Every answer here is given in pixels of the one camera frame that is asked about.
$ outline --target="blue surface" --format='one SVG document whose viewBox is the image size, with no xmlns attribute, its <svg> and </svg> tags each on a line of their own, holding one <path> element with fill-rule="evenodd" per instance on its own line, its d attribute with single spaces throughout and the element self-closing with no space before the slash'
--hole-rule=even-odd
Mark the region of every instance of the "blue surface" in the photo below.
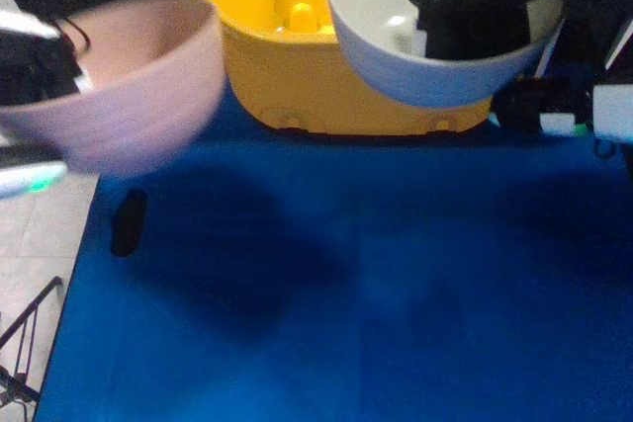
<svg viewBox="0 0 633 422">
<path fill-rule="evenodd" d="M 299 143 L 228 93 L 178 162 L 100 182 L 37 422 L 633 420 L 623 163 L 469 140 Z"/>
</svg>

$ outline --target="pink bowl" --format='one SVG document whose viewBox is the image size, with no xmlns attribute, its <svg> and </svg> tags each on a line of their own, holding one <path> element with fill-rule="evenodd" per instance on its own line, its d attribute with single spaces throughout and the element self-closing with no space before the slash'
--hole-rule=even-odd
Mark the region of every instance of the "pink bowl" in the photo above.
<svg viewBox="0 0 633 422">
<path fill-rule="evenodd" d="M 0 106 L 0 124 L 56 146 L 77 172 L 131 176 L 176 158 L 226 85 L 215 8 L 204 0 L 125 0 L 74 19 L 90 37 L 87 94 Z M 78 48 L 83 39 L 66 29 Z"/>
</svg>

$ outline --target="yellow plastic basin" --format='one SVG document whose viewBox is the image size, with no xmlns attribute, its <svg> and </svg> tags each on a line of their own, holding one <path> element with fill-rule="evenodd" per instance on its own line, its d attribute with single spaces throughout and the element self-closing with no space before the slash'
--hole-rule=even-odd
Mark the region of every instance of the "yellow plastic basin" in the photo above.
<svg viewBox="0 0 633 422">
<path fill-rule="evenodd" d="M 340 135 L 464 131 L 490 101 L 433 110 L 391 100 L 344 59 L 327 0 L 210 0 L 223 22 L 228 78 L 237 99 L 273 128 Z"/>
</svg>

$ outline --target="black metal frame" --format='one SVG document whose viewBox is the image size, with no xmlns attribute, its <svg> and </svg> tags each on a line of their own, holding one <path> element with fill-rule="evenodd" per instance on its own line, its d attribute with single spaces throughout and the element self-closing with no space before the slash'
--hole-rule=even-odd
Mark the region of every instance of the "black metal frame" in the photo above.
<svg viewBox="0 0 633 422">
<path fill-rule="evenodd" d="M 61 277 L 53 278 L 48 285 L 29 303 L 27 308 L 16 318 L 16 320 L 9 326 L 9 328 L 0 335 L 0 351 L 2 348 L 13 338 L 18 331 L 22 328 L 22 335 L 20 339 L 20 349 L 18 352 L 18 358 L 16 362 L 16 368 L 11 376 L 10 373 L 0 367 L 0 388 L 4 388 L 4 392 L 0 392 L 0 409 L 11 402 L 18 401 L 19 403 L 37 403 L 40 400 L 40 393 L 27 385 L 27 379 L 29 377 L 29 370 L 31 369 L 31 356 L 33 354 L 33 346 L 36 335 L 36 326 L 38 323 L 38 309 L 46 297 L 57 287 L 63 284 Z M 27 368 L 24 373 L 18 373 L 20 363 L 22 360 L 22 350 L 24 346 L 25 336 L 27 333 L 27 327 L 29 320 L 33 316 L 33 324 L 31 328 L 31 344 L 29 347 L 29 355 L 27 359 Z"/>
</svg>

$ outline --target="tiled floor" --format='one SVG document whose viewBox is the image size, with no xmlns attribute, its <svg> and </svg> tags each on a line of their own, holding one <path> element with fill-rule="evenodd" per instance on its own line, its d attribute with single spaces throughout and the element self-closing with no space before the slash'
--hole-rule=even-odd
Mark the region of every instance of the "tiled floor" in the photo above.
<svg viewBox="0 0 633 422">
<path fill-rule="evenodd" d="M 38 315 L 29 377 L 36 389 L 42 385 L 96 182 L 94 176 L 69 176 L 41 194 L 0 200 L 0 333 L 50 279 L 64 279 L 63 288 L 45 301 Z M 0 353 L 0 366 L 11 372 L 18 340 L 13 338 Z M 23 422 L 22 407 L 11 404 L 0 409 L 0 421 Z"/>
</svg>

